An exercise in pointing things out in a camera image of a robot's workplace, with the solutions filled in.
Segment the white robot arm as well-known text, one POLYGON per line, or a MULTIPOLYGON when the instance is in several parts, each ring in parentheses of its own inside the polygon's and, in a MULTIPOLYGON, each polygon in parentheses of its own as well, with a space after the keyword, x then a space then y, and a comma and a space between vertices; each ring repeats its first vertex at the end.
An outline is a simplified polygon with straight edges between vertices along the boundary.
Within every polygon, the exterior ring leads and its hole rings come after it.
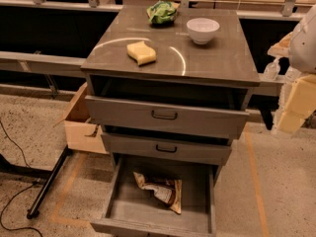
POLYGON ((295 134, 316 111, 316 5, 292 32, 269 48, 268 55, 289 60, 274 131, 295 134))

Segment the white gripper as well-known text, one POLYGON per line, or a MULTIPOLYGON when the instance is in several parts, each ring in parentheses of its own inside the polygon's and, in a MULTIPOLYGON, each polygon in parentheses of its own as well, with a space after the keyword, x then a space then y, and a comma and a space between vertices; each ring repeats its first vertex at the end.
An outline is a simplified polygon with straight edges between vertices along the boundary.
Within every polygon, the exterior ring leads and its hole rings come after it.
POLYGON ((315 38, 294 40, 292 32, 272 45, 268 54, 288 57, 289 67, 280 89, 274 133, 296 133, 316 110, 315 38))

